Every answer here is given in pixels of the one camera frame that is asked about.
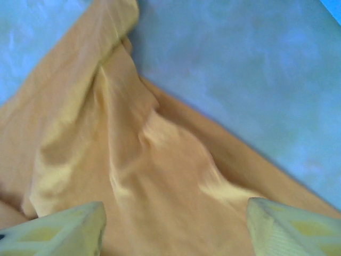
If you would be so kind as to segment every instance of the fabric fold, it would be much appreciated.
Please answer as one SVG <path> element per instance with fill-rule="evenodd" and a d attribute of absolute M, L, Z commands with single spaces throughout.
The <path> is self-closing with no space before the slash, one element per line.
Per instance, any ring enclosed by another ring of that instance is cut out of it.
<path fill-rule="evenodd" d="M 0 109 L 1 200 L 28 219 L 102 201 L 104 256 L 254 255 L 250 197 L 339 218 L 219 125 L 139 78 L 125 37 L 135 4 L 95 1 Z"/>

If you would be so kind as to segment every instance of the crumpled fabric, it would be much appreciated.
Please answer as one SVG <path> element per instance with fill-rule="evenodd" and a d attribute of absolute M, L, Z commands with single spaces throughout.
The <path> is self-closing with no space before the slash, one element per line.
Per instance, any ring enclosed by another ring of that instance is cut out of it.
<path fill-rule="evenodd" d="M 254 255 L 250 197 L 340 213 L 140 78 L 134 0 L 96 0 L 0 109 L 2 202 L 26 219 L 102 201 L 101 255 Z"/>

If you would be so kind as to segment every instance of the mottled blue surface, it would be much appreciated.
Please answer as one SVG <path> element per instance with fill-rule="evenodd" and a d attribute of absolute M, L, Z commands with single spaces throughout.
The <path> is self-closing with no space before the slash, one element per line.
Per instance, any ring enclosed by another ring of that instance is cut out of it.
<path fill-rule="evenodd" d="M 2 1 L 0 104 L 89 3 Z M 139 72 L 341 209 L 341 27 L 322 3 L 140 4 L 130 36 Z"/>
<path fill-rule="evenodd" d="M 13 96 L 40 59 L 91 0 L 0 0 L 0 105 Z"/>

